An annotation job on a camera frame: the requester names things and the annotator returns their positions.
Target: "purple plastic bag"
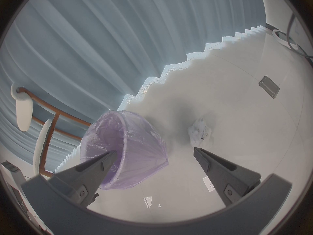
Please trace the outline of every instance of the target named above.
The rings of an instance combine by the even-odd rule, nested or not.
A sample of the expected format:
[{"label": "purple plastic bag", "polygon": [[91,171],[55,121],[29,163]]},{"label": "purple plastic bag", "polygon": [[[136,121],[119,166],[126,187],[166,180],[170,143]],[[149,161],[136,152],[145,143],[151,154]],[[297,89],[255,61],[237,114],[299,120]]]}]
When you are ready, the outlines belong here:
[{"label": "purple plastic bag", "polygon": [[127,189],[168,165],[165,141],[137,113],[109,111],[93,123],[81,140],[80,162],[116,150],[117,160],[100,189]]}]

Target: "white tile floor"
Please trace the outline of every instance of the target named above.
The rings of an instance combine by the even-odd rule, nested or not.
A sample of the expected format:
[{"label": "white tile floor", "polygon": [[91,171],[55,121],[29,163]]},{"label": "white tile floor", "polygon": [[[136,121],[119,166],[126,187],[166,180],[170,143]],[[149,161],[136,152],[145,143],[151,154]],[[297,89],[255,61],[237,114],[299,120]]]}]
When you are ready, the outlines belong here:
[{"label": "white tile floor", "polygon": [[[259,172],[261,180],[274,172],[293,183],[263,234],[286,214],[313,165],[313,70],[278,44],[269,30],[250,32],[220,47],[194,57],[189,68],[171,72],[164,84],[151,85],[141,102],[126,107],[145,117],[165,139],[169,165],[131,189],[98,190],[100,196],[89,209],[122,220],[159,223],[224,208],[216,190],[207,189],[189,143],[187,128],[203,117],[213,139],[211,148],[206,143],[203,148]],[[276,99],[258,85],[265,75],[280,86]],[[144,198],[150,196],[147,208]]]}]

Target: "chair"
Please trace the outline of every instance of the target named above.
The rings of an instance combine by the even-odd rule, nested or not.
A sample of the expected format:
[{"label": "chair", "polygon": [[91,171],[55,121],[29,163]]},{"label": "chair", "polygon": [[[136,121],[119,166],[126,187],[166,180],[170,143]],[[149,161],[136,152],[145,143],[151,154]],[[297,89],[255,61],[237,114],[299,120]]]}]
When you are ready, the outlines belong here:
[{"label": "chair", "polygon": [[[47,177],[52,177],[53,173],[45,170],[45,163],[53,131],[57,131],[68,137],[81,140],[81,138],[78,136],[72,135],[70,133],[55,128],[59,116],[62,115],[86,126],[90,126],[91,123],[88,123],[84,120],[74,117],[64,111],[61,111],[60,109],[40,99],[26,88],[18,87],[17,84],[15,83],[13,83],[11,86],[11,96],[16,100],[16,121],[18,124],[18,128],[21,131],[28,131],[32,119],[37,123],[43,125],[34,150],[33,170],[35,175],[42,174]],[[33,116],[33,100],[38,104],[54,111],[55,115],[53,120],[48,119],[46,122],[43,122],[40,119]]]}]

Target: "blue curtain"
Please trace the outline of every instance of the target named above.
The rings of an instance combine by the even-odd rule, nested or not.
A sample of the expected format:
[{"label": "blue curtain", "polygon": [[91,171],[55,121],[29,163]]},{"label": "blue curtain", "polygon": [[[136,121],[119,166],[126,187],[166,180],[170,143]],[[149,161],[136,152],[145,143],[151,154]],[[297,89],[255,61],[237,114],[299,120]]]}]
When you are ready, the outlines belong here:
[{"label": "blue curtain", "polygon": [[[0,48],[0,142],[32,164],[41,125],[18,129],[12,82],[93,123],[165,65],[265,24],[263,0],[29,0]],[[53,117],[36,104],[33,115]],[[86,131],[64,118],[57,128],[80,137]],[[46,169],[78,144],[55,132]]]}]

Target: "white cushion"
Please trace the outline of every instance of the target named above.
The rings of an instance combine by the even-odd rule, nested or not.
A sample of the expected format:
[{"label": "white cushion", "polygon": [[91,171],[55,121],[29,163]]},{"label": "white cushion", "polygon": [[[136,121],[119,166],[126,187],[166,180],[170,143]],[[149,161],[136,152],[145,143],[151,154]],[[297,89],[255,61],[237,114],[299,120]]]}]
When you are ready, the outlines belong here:
[{"label": "white cushion", "polygon": [[17,93],[17,84],[11,86],[11,96],[16,100],[16,122],[21,131],[28,131],[33,116],[33,100],[25,93]]},{"label": "white cushion", "polygon": [[44,144],[47,138],[48,131],[50,129],[52,120],[48,119],[44,126],[42,127],[37,142],[35,146],[35,151],[34,151],[34,158],[33,158],[33,170],[35,175],[39,174],[39,164],[40,164],[40,159],[42,155],[42,150],[44,149]]}]

